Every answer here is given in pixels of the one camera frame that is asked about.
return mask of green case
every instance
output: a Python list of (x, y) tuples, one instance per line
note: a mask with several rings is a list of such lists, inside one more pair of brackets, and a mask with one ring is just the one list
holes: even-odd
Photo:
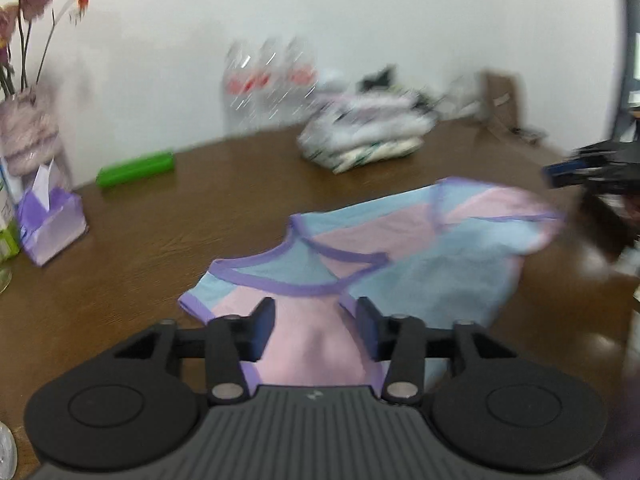
[(102, 168), (95, 178), (98, 187), (105, 188), (131, 182), (158, 173), (172, 171), (175, 167), (173, 152), (159, 152), (134, 158), (122, 164)]

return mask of flower stem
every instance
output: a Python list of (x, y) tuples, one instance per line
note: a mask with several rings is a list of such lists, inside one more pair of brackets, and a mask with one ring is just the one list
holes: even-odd
[(0, 84), (2, 85), (2, 91), (4, 92), (4, 98), (8, 99), (11, 95), (9, 87), (6, 84), (6, 76), (4, 75), (4, 68), (0, 68)]
[(6, 67), (6, 85), (9, 87), (9, 94), (15, 95), (14, 80), (11, 77), (11, 70), (8, 66)]
[(22, 30), (22, 0), (18, 0), (18, 30), (20, 31), (20, 49), (22, 51), (22, 75), (20, 77), (20, 90), (24, 90), (24, 82), (26, 78), (24, 59), (26, 52), (24, 50), (24, 31)]
[(54, 15), (53, 9), (51, 9), (51, 19), (53, 20), (53, 24), (51, 25), (51, 30), (49, 31), (49, 37), (47, 38), (47, 44), (44, 47), (44, 52), (42, 53), (42, 60), (40, 61), (40, 68), (38, 69), (38, 76), (36, 78), (36, 84), (38, 84), (38, 81), (40, 81), (40, 74), (42, 73), (42, 66), (44, 65), (44, 59), (47, 57), (47, 50), (49, 50), (49, 43), (51, 43), (51, 38), (53, 37), (53, 32), (56, 30), (56, 26), (58, 25), (58, 23), (62, 19), (62, 16), (65, 15), (65, 12), (67, 12), (68, 8), (71, 7), (71, 5), (73, 4), (74, 1), (75, 0), (68, 0), (66, 2), (66, 4), (64, 4), (62, 6), (62, 9), (60, 9), (60, 12), (58, 13), (57, 16)]
[[(29, 40), (31, 39), (31, 25), (33, 25), (33, 22), (29, 22), (29, 28), (27, 29), (27, 39), (24, 41), (24, 58), (22, 60), (22, 66), (25, 67), (27, 65), (27, 54), (29, 53)], [(22, 73), (24, 74), (24, 85), (26, 87), (29, 86), (29, 82), (27, 81), (27, 71), (23, 70)]]

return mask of brown table surface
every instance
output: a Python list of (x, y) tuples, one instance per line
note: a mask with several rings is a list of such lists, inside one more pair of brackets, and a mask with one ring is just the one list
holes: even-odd
[[(548, 190), (540, 177), (540, 166), (555, 158), (457, 121), (438, 126), (407, 159), (334, 176), (301, 160), (294, 131), (265, 132), (178, 154), (173, 174), (106, 192), (82, 188), (90, 231), (43, 269), (18, 256), (0, 296), (0, 420), (17, 441), (17, 477), (37, 465), (22, 424), (30, 395), (159, 319), (197, 326), (176, 299), (213, 258), (273, 247), (292, 213), (332, 210), (454, 174), (520, 186), (571, 211), (576, 190)], [(572, 219), (526, 258), (492, 331), (609, 400), (620, 383), (637, 280), (613, 273), (607, 258)], [(187, 366), (190, 384), (198, 385), (201, 371)]]

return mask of tissue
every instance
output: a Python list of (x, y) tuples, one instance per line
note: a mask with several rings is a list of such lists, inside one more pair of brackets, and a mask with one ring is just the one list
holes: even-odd
[(33, 187), (18, 204), (22, 247), (38, 266), (87, 229), (80, 197), (63, 189), (62, 183), (63, 176), (54, 162), (40, 166)]

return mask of glass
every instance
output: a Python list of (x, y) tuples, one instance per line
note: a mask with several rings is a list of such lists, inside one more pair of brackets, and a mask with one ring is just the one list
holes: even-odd
[(23, 176), (62, 150), (52, 96), (31, 88), (0, 105), (0, 137), (6, 168)]
[(11, 267), (7, 263), (0, 264), (0, 294), (4, 292), (4, 290), (11, 283)]
[(15, 449), (14, 436), (9, 428), (0, 422), (0, 480), (13, 478), (17, 465), (18, 453)]

